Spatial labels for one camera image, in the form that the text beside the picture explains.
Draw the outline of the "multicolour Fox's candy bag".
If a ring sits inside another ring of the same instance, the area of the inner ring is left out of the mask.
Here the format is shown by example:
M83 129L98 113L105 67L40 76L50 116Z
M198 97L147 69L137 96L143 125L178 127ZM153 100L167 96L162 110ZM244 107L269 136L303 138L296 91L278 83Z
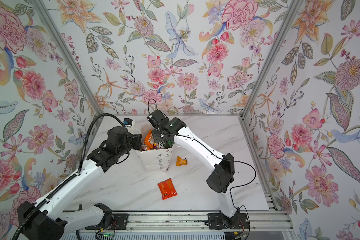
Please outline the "multicolour Fox's candy bag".
M156 143L156 144L157 144L157 149L155 149L155 150L169 149L169 148L172 147L172 145L169 142L165 142L165 141L159 142L159 143Z

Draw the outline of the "orange small snack packet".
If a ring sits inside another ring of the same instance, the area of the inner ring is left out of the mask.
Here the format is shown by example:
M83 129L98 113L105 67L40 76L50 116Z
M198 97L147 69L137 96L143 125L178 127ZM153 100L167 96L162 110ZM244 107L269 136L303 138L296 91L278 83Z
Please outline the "orange small snack packet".
M144 141L143 141L143 150L144 151L150 151L157 149L157 144L155 143L152 130L148 131L148 134L146 135Z

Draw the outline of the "white paper gift bag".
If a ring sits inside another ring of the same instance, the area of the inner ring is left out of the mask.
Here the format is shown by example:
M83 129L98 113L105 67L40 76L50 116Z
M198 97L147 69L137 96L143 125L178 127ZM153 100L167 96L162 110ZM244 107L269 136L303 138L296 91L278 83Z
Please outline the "white paper gift bag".
M140 133L142 134L142 145L148 131L153 129L154 128L149 124L141 126ZM173 144L171 145L171 148L163 150L143 151L141 148L138 152L138 156L142 160L148 174L160 175L167 173L174 151Z

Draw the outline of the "red snack packet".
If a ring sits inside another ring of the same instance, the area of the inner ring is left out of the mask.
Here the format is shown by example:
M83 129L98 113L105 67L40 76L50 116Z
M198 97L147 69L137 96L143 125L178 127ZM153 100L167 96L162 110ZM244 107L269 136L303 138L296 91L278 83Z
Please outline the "red snack packet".
M166 200L178 195L173 185L172 179L167 179L165 181L158 183L158 187L162 194L162 200Z

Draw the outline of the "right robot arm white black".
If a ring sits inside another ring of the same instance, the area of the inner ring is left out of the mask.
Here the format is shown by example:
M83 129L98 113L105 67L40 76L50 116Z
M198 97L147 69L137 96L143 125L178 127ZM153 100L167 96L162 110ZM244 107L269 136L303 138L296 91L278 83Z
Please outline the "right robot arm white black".
M171 141L192 153L211 172L206 182L217 193L220 202L222 222L233 229L239 222L240 209L235 206L228 190L234 182L235 159L230 153L222 154L197 137L179 118L169 119L162 111L150 113L147 120L153 126L152 135L156 142Z

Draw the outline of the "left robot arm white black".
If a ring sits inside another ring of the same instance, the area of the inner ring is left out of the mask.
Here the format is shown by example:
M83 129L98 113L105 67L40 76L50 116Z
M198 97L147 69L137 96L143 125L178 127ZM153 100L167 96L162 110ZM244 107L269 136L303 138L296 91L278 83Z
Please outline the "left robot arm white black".
M20 225L13 239L23 234L29 240L59 240L85 227L110 227L115 222L113 212L102 203L72 214L66 214L64 210L90 183L121 163L122 156L129 157L130 151L141 148L141 134L132 134L125 127L109 130L107 140L85 156L79 168L68 178L46 196L33 203L25 201L21 204L18 208Z

